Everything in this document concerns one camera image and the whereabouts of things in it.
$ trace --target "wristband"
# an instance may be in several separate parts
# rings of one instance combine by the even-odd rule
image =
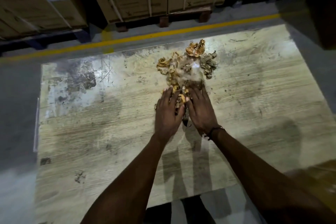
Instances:
[[[210,132],[207,134],[207,136],[209,137],[208,141],[212,140],[212,132],[214,132],[215,130],[218,130],[218,129],[223,129],[223,130],[225,130],[222,126],[212,128],[212,129],[210,130]]]

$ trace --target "scratched surface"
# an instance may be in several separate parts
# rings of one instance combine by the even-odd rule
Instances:
[[[336,158],[335,121],[284,25],[205,41],[219,61],[206,87],[230,134],[281,172]],[[42,66],[37,223],[79,223],[143,149],[166,86],[157,60],[190,42]],[[189,121],[165,148],[148,207],[236,182]]]

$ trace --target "gray floor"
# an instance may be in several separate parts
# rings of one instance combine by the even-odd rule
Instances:
[[[240,8],[216,9],[207,24],[233,21],[257,16],[281,13],[278,19],[228,26],[212,30],[152,38],[116,44],[115,51],[129,50],[158,44],[226,34],[248,29],[285,23],[293,40],[305,58],[309,69],[321,88],[331,110],[336,113],[336,51],[324,51],[310,19],[304,0],[283,0],[276,3],[257,3]],[[125,33],[111,30],[113,39],[199,26],[195,20],[175,22],[169,28],[150,25],[134,28]],[[101,41],[100,30],[91,26],[93,41]],[[49,49],[79,45],[77,41],[52,44]],[[37,97],[40,91],[40,64],[58,60],[96,55],[106,52],[106,47],[88,49],[2,64],[2,94],[0,95],[0,223],[35,223],[34,190],[36,178],[36,154],[33,138]],[[5,56],[23,55],[33,49],[4,53]],[[246,200],[239,185],[201,196],[205,207],[217,223],[257,223],[253,206]],[[172,223],[186,223],[180,201],[173,202]]]

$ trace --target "debris pile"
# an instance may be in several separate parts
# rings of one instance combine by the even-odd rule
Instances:
[[[191,43],[182,55],[174,52],[170,59],[159,59],[156,67],[161,74],[167,76],[168,86],[173,86],[173,93],[181,90],[176,102],[176,112],[186,102],[188,87],[201,89],[203,74],[207,79],[212,78],[212,72],[218,65],[213,60],[216,56],[216,51],[205,53],[205,41],[202,39],[199,43]]]

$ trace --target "hand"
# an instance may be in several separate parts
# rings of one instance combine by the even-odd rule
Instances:
[[[201,135],[208,134],[212,128],[219,127],[204,85],[202,92],[197,88],[191,88],[189,89],[189,94],[192,97],[192,102],[190,98],[186,98],[189,116],[198,132]]]
[[[180,107],[178,114],[175,115],[176,100],[180,91],[176,91],[170,99],[172,91],[172,86],[165,90],[156,104],[155,134],[161,138],[164,137],[166,143],[178,130],[184,115],[184,105]]]

